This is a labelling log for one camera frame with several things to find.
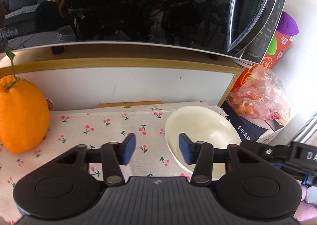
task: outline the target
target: bowl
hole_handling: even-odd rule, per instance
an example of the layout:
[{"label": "bowl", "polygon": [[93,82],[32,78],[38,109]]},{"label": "bowl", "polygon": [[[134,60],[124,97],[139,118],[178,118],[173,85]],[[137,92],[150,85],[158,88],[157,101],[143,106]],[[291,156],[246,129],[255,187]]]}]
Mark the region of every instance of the bowl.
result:
[{"label": "bowl", "polygon": [[[188,165],[179,148],[179,134],[193,141],[205,141],[214,148],[226,149],[228,144],[240,144],[241,140],[231,123],[220,114],[201,106],[186,106],[177,109],[167,119],[165,139],[176,162],[192,173],[195,164]],[[217,180],[225,174],[224,163],[214,163],[212,179]]]}]

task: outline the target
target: purple lid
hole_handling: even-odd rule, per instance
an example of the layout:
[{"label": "purple lid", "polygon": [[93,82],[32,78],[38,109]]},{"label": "purple lid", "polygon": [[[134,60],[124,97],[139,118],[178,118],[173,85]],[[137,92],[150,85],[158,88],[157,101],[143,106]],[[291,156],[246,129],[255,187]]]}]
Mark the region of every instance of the purple lid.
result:
[{"label": "purple lid", "polygon": [[299,33],[295,20],[284,11],[276,30],[285,35],[297,35]]}]

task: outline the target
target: sofa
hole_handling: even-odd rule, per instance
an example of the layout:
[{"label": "sofa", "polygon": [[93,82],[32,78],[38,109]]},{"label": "sofa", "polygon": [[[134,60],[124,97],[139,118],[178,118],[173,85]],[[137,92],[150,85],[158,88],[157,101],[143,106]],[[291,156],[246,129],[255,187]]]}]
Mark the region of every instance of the sofa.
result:
[{"label": "sofa", "polygon": [[35,33],[35,10],[47,0],[1,0],[6,10],[0,37],[7,39]]}]

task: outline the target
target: plastic bag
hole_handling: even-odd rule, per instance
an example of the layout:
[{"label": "plastic bag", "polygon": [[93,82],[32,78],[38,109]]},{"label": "plastic bag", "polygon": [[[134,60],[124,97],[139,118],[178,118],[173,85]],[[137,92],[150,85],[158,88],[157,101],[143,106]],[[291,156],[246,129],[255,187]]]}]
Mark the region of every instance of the plastic bag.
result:
[{"label": "plastic bag", "polygon": [[274,72],[259,65],[250,79],[228,96],[229,105],[242,117],[255,119],[291,117],[290,104],[283,84]]}]

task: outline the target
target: cherry print tablecloth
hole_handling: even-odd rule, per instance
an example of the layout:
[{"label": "cherry print tablecloth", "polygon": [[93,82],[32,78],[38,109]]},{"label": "cherry print tablecloth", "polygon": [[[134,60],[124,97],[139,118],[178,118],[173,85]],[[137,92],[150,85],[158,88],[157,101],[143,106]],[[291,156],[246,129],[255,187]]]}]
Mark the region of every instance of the cherry print tablecloth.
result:
[{"label": "cherry print tablecloth", "polygon": [[[50,126],[43,141],[32,151],[14,155],[0,145],[0,215],[13,224],[20,218],[12,191],[16,182],[77,144],[89,149],[110,141],[121,142],[135,133],[137,146],[127,166],[120,166],[129,176],[186,176],[170,153],[164,136],[165,122],[177,108],[199,105],[225,115],[218,106],[204,102],[108,107],[92,110],[51,111]],[[89,173],[102,180],[101,164],[93,164]]]}]

